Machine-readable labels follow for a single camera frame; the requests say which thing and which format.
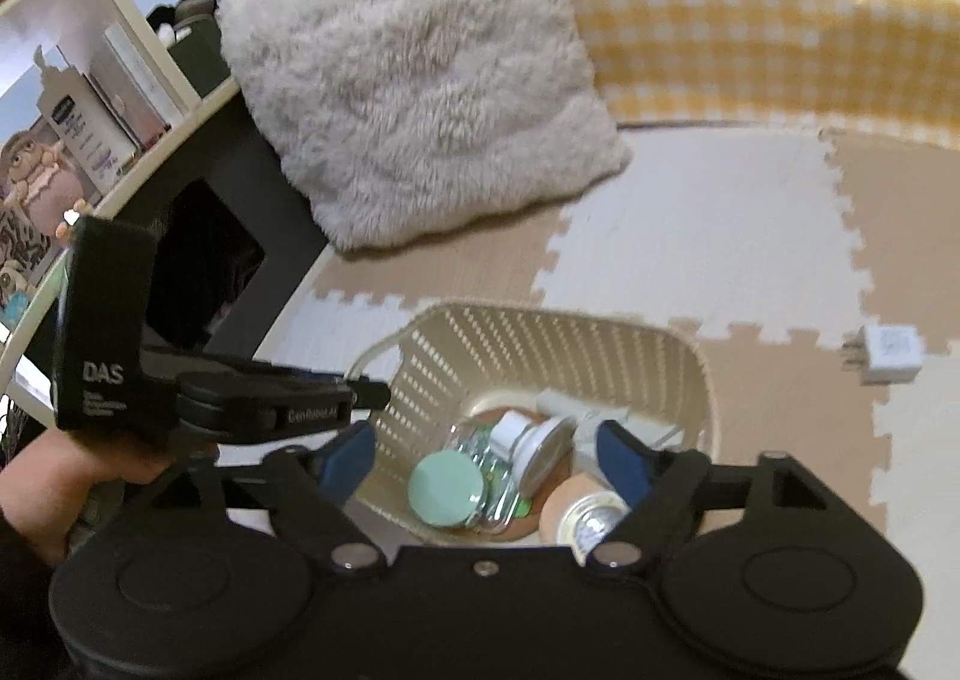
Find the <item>fluffy cushion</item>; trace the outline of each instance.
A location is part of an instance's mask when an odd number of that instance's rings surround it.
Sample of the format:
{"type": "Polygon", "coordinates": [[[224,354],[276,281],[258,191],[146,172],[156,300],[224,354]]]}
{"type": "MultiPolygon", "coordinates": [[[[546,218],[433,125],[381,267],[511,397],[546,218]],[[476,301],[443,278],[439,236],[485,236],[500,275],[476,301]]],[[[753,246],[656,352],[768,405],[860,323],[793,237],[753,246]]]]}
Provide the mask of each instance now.
{"type": "Polygon", "coordinates": [[[341,249],[570,195],[629,151],[569,0],[223,0],[253,119],[341,249]]]}

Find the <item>mint green round lid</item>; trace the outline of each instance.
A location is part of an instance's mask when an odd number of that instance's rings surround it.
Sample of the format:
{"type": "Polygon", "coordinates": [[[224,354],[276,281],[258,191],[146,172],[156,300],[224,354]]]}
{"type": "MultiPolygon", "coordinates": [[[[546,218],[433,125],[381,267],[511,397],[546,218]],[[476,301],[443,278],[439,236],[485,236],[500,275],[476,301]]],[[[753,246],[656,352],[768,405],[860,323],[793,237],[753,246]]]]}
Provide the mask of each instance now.
{"type": "Polygon", "coordinates": [[[416,464],[407,485],[410,508],[427,525],[464,525],[483,506],[484,479],[477,464],[457,450],[441,450],[416,464]]]}

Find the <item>yellow and white checkered bedding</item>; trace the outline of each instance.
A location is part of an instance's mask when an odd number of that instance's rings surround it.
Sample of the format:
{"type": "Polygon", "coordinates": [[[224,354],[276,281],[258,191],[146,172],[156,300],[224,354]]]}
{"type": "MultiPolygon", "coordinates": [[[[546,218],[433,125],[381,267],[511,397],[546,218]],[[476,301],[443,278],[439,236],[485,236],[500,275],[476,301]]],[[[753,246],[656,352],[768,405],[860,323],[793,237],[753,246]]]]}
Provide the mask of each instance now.
{"type": "Polygon", "coordinates": [[[960,148],[960,0],[573,0],[623,123],[767,121],[960,148]]]}

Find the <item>basket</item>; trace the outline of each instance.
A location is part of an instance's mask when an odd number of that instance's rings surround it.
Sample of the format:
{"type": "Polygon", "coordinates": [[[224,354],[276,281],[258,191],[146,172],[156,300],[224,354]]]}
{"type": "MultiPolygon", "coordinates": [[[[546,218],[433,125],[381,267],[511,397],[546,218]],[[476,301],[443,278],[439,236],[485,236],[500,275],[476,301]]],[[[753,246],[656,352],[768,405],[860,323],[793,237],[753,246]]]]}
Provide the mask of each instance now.
{"type": "Polygon", "coordinates": [[[451,422],[494,407],[534,408],[554,388],[610,407],[631,407],[664,431],[678,426],[685,447],[716,458],[713,393],[695,342],[627,320],[540,308],[443,303],[363,353],[356,377],[400,351],[392,399],[374,412],[376,461],[357,491],[372,511],[430,544],[478,544],[445,533],[407,506],[416,463],[443,445],[451,422]]]}

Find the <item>black device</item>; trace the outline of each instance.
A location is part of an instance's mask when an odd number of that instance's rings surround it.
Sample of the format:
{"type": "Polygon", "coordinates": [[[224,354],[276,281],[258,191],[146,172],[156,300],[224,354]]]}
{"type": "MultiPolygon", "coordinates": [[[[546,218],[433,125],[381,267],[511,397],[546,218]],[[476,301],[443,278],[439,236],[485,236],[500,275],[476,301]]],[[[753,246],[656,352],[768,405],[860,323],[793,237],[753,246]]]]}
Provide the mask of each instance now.
{"type": "Polygon", "coordinates": [[[599,434],[652,487],[585,567],[565,547],[411,546],[389,564],[335,504],[366,474],[337,463],[341,440],[171,470],[56,572],[56,628],[98,680],[902,677],[918,577],[800,463],[599,434]],[[277,536],[229,506],[270,510],[277,536]],[[741,522],[696,535],[731,507],[741,522]]]}
{"type": "Polygon", "coordinates": [[[256,444],[349,425],[382,410],[385,383],[198,351],[144,348],[157,241],[128,223],[82,217],[58,310],[52,398],[61,429],[128,426],[256,444]]]}

